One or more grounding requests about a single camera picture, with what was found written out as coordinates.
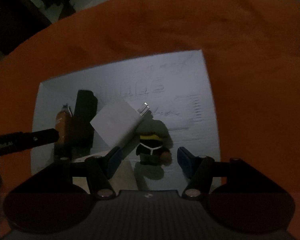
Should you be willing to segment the white charger plug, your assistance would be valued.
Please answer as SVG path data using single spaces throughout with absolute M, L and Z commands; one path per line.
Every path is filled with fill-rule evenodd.
M 123 147 L 149 111 L 149 105 L 143 102 L 134 109 L 122 98 L 116 98 L 106 104 L 91 120 L 90 124 L 110 147 Z

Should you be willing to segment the black plush toy figure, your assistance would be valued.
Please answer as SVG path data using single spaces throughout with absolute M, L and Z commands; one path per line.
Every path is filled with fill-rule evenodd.
M 169 166 L 172 163 L 173 142 L 166 125 L 160 120 L 144 120 L 136 129 L 139 145 L 136 155 L 141 165 Z

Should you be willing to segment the brown small bottle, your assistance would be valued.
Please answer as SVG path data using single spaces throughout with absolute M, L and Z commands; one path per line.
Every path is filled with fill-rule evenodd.
M 59 133 L 58 145 L 64 145 L 70 133 L 72 121 L 72 111 L 68 104 L 62 106 L 62 109 L 56 115 L 55 129 Z

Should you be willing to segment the black rectangular device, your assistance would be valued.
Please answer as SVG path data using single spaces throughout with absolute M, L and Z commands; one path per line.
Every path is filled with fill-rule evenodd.
M 78 91 L 70 137 L 70 150 L 74 158 L 90 154 L 95 131 L 90 122 L 97 113 L 97 105 L 98 99 L 92 91 Z

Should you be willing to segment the white box lid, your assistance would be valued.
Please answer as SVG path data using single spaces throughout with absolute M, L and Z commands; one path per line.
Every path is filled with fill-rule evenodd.
M 136 156 L 137 140 L 124 149 L 124 160 L 110 183 L 120 190 L 177 190 L 188 184 L 177 162 L 177 149 L 220 160 L 212 90 L 200 50 L 182 51 L 113 62 L 43 81 L 39 85 L 32 129 L 53 128 L 64 105 L 74 108 L 77 92 L 90 90 L 98 107 L 124 99 L 134 109 L 149 105 L 149 117 L 168 129 L 172 162 L 143 166 Z

